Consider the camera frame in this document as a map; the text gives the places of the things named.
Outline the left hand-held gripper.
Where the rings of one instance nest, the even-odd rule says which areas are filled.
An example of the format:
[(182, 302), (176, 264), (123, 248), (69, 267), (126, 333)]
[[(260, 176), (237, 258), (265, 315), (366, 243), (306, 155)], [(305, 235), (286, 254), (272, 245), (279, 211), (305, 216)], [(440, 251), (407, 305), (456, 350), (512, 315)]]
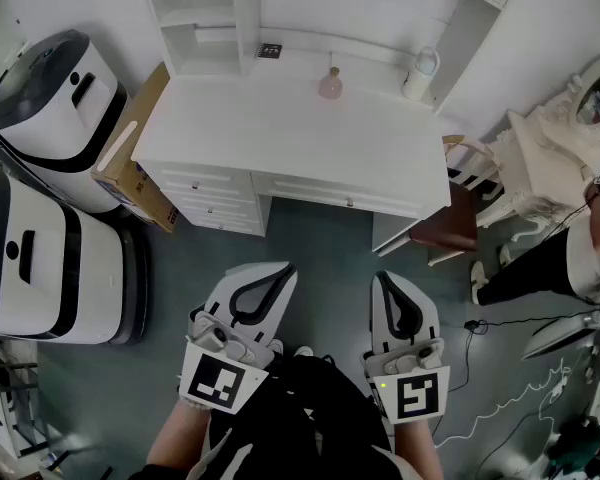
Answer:
[(205, 309), (190, 314), (180, 376), (181, 398), (236, 414), (269, 375), (270, 343), (298, 281), (289, 262), (228, 270)]

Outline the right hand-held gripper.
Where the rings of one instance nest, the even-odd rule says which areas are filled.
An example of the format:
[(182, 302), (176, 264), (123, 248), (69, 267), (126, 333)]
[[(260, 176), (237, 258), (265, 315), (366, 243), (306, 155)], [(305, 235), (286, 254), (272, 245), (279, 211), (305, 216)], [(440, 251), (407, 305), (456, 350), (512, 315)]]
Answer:
[[(382, 416), (393, 425), (442, 416), (450, 368), (442, 364), (432, 299), (406, 278), (379, 271), (371, 284), (370, 330), (374, 353), (364, 353), (361, 363)], [(413, 346), (389, 351), (403, 345)]]

